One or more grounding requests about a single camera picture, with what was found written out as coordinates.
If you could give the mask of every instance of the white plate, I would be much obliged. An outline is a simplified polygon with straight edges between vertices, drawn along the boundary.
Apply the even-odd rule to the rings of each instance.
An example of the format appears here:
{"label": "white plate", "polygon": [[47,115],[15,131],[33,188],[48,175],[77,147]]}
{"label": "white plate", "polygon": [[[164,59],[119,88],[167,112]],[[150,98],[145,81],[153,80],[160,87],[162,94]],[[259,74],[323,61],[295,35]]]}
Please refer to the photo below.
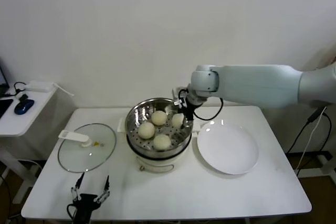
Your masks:
{"label": "white plate", "polygon": [[224,120],[205,124],[198,134],[198,149],[216,170],[227,174],[244,174],[258,161],[255,139],[243,127],[225,124]]}

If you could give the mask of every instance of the glass lid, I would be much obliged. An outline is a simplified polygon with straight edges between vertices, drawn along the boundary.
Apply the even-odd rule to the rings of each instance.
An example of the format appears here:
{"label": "glass lid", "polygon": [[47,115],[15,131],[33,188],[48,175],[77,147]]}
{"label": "glass lid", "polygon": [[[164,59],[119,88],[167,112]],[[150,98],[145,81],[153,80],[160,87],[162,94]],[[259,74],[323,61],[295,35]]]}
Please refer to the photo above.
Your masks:
{"label": "glass lid", "polygon": [[114,130],[105,124],[87,124],[75,132],[88,135],[92,144],[82,147],[80,142],[62,142],[58,150],[58,162],[68,172],[82,173],[93,170],[103,164],[114,151],[117,137]]}

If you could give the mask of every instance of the power adapter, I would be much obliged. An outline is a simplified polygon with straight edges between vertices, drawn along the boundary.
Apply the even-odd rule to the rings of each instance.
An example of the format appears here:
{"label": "power adapter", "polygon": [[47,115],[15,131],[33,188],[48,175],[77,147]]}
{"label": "power adapter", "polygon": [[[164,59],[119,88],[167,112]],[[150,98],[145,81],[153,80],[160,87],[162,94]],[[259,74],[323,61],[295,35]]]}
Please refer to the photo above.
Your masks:
{"label": "power adapter", "polygon": [[53,82],[46,81],[30,81],[25,85],[26,91],[35,91],[35,92],[50,92],[54,88]]}

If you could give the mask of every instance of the steamed bun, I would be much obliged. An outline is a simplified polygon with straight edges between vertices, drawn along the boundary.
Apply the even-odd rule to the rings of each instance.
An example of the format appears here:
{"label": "steamed bun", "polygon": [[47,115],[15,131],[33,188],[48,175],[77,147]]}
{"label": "steamed bun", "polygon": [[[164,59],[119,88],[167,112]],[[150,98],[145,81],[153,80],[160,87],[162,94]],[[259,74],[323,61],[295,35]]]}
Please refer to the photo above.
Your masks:
{"label": "steamed bun", "polygon": [[182,113],[173,115],[172,126],[175,128],[180,128],[183,124],[184,115]]}
{"label": "steamed bun", "polygon": [[153,140],[153,146],[158,151],[164,151],[171,145],[171,140],[167,135],[157,135]]}
{"label": "steamed bun", "polygon": [[161,126],[166,123],[167,121],[167,114],[163,111],[155,111],[152,114],[152,123],[154,123],[157,126]]}
{"label": "steamed bun", "polygon": [[145,122],[141,124],[138,128],[138,135],[142,139],[149,139],[154,136],[155,127],[152,123]]}

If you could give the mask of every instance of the white cord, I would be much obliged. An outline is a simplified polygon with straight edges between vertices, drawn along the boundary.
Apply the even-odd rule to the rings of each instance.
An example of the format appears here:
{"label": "white cord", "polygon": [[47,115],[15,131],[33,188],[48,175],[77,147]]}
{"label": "white cord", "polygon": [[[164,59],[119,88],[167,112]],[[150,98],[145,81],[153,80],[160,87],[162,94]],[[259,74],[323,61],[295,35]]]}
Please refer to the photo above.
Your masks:
{"label": "white cord", "polygon": [[320,123],[321,118],[322,118],[322,114],[324,113],[324,111],[325,111],[326,109],[327,109],[327,107],[324,107],[324,109],[322,110],[322,112],[321,112],[321,114],[320,114],[320,116],[319,116],[319,119],[318,119],[318,121],[317,121],[317,124],[315,125],[314,129],[311,131],[310,136],[309,136],[309,140],[308,140],[308,142],[307,142],[307,144],[306,144],[306,146],[305,146],[305,149],[304,149],[304,151],[303,151],[303,153],[302,153],[302,156],[301,156],[301,158],[300,158],[299,164],[298,164],[298,166],[295,168],[295,170],[299,169],[299,167],[300,167],[300,165],[301,165],[301,162],[302,162],[302,159],[303,159],[303,157],[304,157],[304,154],[306,153],[306,150],[307,150],[308,145],[309,145],[309,143],[310,143],[310,141],[311,141],[311,138],[313,137],[314,131],[317,129],[317,126],[319,126],[319,123]]}
{"label": "white cord", "polygon": [[74,97],[75,95],[73,93],[70,93],[69,91],[66,91],[64,88],[62,88],[60,85],[58,85],[57,83],[53,83],[55,87],[58,87],[60,90],[62,90],[64,93]]}
{"label": "white cord", "polygon": [[35,161],[27,160],[27,159],[18,159],[18,161],[26,161],[26,162],[34,163],[35,165],[37,165],[42,170],[42,167]]}

